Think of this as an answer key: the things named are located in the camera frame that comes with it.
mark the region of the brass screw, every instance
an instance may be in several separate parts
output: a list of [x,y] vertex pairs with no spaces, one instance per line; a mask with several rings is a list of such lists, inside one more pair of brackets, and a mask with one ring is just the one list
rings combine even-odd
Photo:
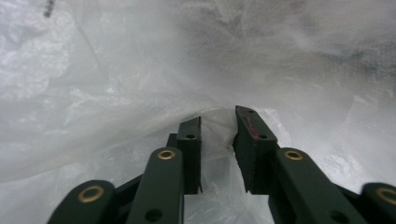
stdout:
[[394,189],[386,189],[386,188],[379,188],[375,191],[375,193],[384,201],[396,205],[396,200],[390,198],[386,193],[393,194],[396,196],[396,190]]
[[303,155],[297,151],[286,151],[285,156],[294,161],[300,161],[303,159]]
[[[93,195],[86,195],[89,190],[95,190],[95,193]],[[93,185],[80,192],[78,195],[78,200],[82,203],[91,203],[102,197],[104,193],[105,190],[102,187],[99,185]]]
[[176,153],[172,150],[164,150],[164,151],[161,151],[160,153],[158,153],[157,156],[161,160],[167,161],[167,160],[174,158],[176,156]]

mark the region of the plastic bag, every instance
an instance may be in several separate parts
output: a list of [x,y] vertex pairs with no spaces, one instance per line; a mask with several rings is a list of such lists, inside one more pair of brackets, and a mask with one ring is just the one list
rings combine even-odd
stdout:
[[336,184],[396,185],[396,4],[386,0],[0,0],[0,218],[45,223],[90,179],[140,175],[203,117],[185,223],[273,223],[244,192],[233,108]]

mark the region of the plastic wrap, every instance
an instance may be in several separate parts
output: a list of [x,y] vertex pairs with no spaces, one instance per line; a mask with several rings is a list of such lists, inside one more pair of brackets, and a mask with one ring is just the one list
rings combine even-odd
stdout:
[[0,0],[0,219],[45,223],[90,179],[140,175],[203,117],[185,223],[273,223],[244,192],[233,108],[336,184],[396,185],[396,3]]

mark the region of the white surface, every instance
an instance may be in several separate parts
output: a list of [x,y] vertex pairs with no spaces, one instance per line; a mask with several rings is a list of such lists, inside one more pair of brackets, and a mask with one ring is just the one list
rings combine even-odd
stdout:
[[396,185],[396,2],[0,0],[0,219],[45,223],[73,187],[140,175],[203,117],[185,223],[272,223],[243,191],[233,108],[359,191]]

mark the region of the wrinkled plastic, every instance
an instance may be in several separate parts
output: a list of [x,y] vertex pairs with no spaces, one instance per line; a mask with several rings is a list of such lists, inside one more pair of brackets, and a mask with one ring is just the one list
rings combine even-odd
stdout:
[[45,223],[78,184],[142,174],[197,116],[204,194],[186,197],[185,223],[273,223],[267,198],[243,189],[235,105],[336,184],[396,185],[395,11],[388,0],[0,0],[1,223]]

